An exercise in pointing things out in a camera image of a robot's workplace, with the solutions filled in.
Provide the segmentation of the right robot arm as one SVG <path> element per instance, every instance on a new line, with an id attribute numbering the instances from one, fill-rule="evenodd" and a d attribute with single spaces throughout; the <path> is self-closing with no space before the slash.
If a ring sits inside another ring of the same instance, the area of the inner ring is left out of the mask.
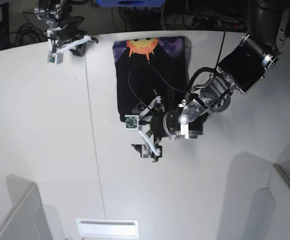
<path id="1" fill-rule="evenodd" d="M 85 18 L 72 16 L 73 6 L 93 4 L 92 0 L 39 0 L 33 14 L 48 25 L 44 32 L 49 51 L 47 62 L 60 64 L 64 53 L 70 51 L 74 56 L 81 57 L 86 50 L 86 43 L 98 43 L 99 40 L 89 35 L 80 25 Z"/>

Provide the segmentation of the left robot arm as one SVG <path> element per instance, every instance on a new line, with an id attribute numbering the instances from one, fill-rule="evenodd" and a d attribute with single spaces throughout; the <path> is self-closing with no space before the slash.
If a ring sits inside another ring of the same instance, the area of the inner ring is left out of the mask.
<path id="1" fill-rule="evenodd" d="M 290 1 L 250 0 L 246 13 L 247 32 L 239 45 L 219 57 L 215 67 L 198 69 L 177 106 L 167 106 L 156 95 L 142 112 L 125 116 L 125 128 L 144 140 L 133 145 L 142 158 L 157 162 L 163 155 L 163 138 L 197 139 L 205 121 L 229 107 L 234 91 L 248 92 L 275 65 L 286 40 Z"/>

